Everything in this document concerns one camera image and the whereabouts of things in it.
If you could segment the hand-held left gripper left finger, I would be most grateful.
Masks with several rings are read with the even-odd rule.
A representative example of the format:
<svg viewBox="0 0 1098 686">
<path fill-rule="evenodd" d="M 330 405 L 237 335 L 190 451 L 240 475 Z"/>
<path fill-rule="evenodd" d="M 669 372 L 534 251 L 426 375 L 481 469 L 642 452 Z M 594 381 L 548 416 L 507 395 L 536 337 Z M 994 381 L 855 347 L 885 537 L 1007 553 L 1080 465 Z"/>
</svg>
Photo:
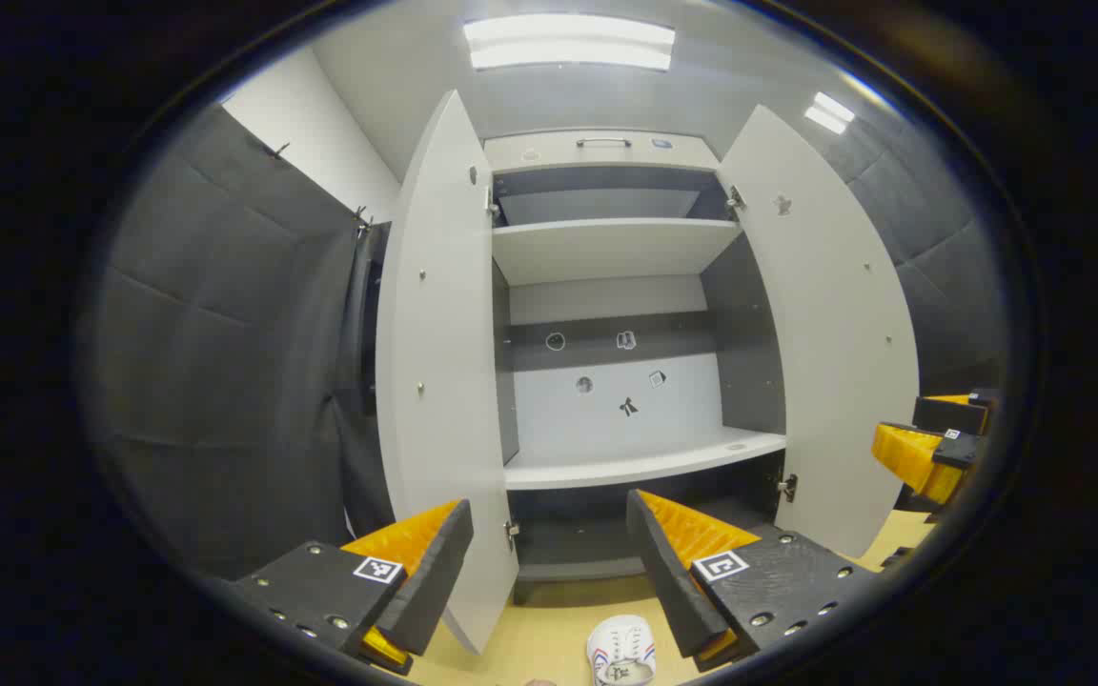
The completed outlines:
<svg viewBox="0 0 1098 686">
<path fill-rule="evenodd" d="M 302 542 L 229 587 L 336 655 L 408 675 L 430 646 L 472 539 L 471 503 L 455 499 L 339 547 Z"/>
</svg>

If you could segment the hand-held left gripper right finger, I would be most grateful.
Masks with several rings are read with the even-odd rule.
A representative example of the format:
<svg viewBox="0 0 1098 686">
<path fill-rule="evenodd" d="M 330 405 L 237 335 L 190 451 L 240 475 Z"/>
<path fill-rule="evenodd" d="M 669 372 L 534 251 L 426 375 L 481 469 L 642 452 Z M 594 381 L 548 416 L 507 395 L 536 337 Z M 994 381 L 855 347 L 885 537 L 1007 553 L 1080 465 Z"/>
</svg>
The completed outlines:
<svg viewBox="0 0 1098 686">
<path fill-rule="evenodd" d="M 806 535 L 741 529 L 641 488 L 627 492 L 624 524 L 681 656 L 702 673 L 778 656 L 879 586 Z"/>
</svg>

